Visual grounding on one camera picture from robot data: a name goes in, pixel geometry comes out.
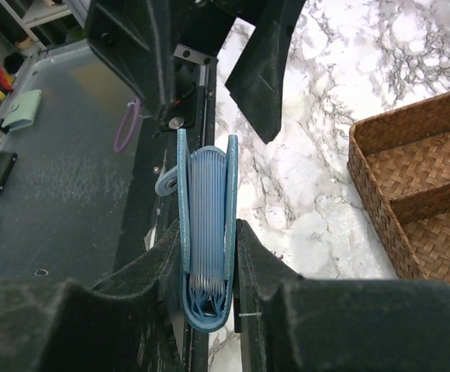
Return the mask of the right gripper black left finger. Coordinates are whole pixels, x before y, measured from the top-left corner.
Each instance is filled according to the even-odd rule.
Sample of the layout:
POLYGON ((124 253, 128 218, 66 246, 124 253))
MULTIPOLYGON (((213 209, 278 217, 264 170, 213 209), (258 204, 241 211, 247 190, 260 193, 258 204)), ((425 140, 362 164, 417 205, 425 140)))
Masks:
POLYGON ((172 225, 92 288, 70 279, 0 279, 0 371, 177 371, 158 297, 178 238, 172 225))

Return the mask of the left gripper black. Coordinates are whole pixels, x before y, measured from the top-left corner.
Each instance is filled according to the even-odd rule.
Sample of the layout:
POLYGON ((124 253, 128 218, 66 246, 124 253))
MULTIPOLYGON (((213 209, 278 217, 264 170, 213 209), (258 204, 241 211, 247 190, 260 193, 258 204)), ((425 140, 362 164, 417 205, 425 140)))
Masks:
POLYGON ((164 115, 158 120, 160 131, 212 132, 218 53, 236 19, 254 25, 226 88, 263 143, 270 143, 282 127, 286 61, 304 4, 267 1, 256 21, 254 1, 92 1, 85 32, 92 52, 150 115, 164 115), (169 5, 172 20, 183 22, 173 48, 171 104, 169 5))

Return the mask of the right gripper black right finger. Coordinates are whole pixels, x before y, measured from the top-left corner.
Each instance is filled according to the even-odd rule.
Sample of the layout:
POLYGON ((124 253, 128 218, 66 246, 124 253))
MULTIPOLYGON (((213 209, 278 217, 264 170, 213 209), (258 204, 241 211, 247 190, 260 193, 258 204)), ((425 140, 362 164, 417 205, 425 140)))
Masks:
POLYGON ((245 371, 450 371, 450 286, 314 280, 237 221, 235 329, 245 371))

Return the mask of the blue leather card holder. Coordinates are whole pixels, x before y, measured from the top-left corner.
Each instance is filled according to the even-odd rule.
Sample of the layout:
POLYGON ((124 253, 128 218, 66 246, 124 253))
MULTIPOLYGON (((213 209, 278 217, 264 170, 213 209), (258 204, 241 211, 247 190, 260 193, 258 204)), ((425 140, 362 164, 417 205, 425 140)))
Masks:
POLYGON ((205 333, 222 328, 232 307, 236 248, 238 138, 226 150, 191 152, 177 132, 176 165, 157 180, 160 196, 176 193, 180 225, 180 303, 189 325, 205 333))

